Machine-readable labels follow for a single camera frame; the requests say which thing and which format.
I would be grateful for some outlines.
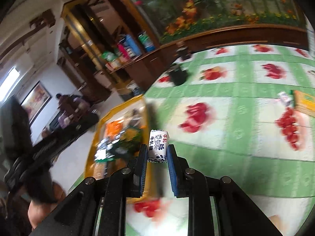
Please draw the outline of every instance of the white tile floor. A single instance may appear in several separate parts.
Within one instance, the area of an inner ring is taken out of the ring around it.
[[[117,92],[104,102],[96,105],[100,112],[100,118],[104,117],[112,108],[121,104],[123,100]],[[51,168],[50,173],[53,181],[58,182],[61,187],[68,192],[74,182],[84,172],[85,162],[89,154],[94,128],[82,135],[72,145],[65,149],[59,156],[55,165]]]

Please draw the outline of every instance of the yellow tray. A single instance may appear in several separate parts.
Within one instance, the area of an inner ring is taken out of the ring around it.
[[[88,158],[86,160],[85,164],[85,171],[84,171],[84,178],[93,176],[94,174],[94,167],[95,167],[95,161],[94,156],[96,153],[97,146],[103,138],[100,137],[100,134],[108,120],[110,120],[112,117],[117,115],[119,112],[121,112],[124,109],[128,109],[128,107],[134,105],[136,102],[143,103],[141,107],[143,107],[142,116],[143,121],[145,122],[145,125],[142,127],[143,132],[143,144],[149,143],[149,137],[150,137],[150,129],[148,125],[148,115],[147,115],[147,108],[145,105],[145,100],[143,98],[143,95],[136,96],[134,98],[131,98],[130,100],[120,104],[119,106],[114,107],[109,111],[109,113],[103,117],[97,124],[97,130],[94,134],[94,138],[92,141],[92,145],[89,151]],[[128,198],[127,203],[133,203],[138,201],[144,201],[148,197],[152,197],[154,193],[154,183],[152,182],[152,164],[148,162],[147,169],[146,169],[146,177],[145,177],[145,187],[143,191],[143,195],[141,198]]]

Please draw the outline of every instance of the white wall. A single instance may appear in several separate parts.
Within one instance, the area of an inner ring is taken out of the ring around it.
[[[45,105],[45,107],[38,114],[37,118],[33,121],[31,125],[31,138],[33,143],[38,138],[46,124],[50,121],[53,115],[56,114],[56,111],[58,110],[58,100],[56,99],[56,94],[72,94],[77,91],[76,87],[72,84],[66,74],[56,64],[51,64],[39,75],[32,78],[28,86],[26,86],[22,91],[17,94],[17,98],[20,102],[23,101],[23,99],[27,96],[27,94],[38,81],[42,83],[42,85],[50,93],[52,98]]]

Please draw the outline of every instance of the framed picture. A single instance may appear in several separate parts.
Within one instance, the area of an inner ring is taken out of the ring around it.
[[[44,88],[41,82],[39,81],[37,84],[35,84],[26,98],[22,101],[22,107],[28,114],[30,125],[32,125],[32,122],[50,99],[51,95]]]

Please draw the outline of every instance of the floor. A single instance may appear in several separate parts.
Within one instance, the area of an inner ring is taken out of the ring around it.
[[[210,177],[230,176],[283,235],[294,235],[315,203],[315,119],[294,111],[299,139],[288,142],[275,123],[286,111],[278,93],[315,96],[315,61],[291,47],[239,45],[195,53],[182,68],[190,75],[183,85],[174,87],[161,75],[145,94],[159,128],[190,167]],[[196,104],[206,109],[191,117]],[[172,224],[172,235],[186,235],[187,209],[165,201],[176,208],[166,211],[159,228]],[[176,209],[183,212],[174,214]],[[141,222],[145,215],[129,212],[133,233],[151,235],[154,227]]]

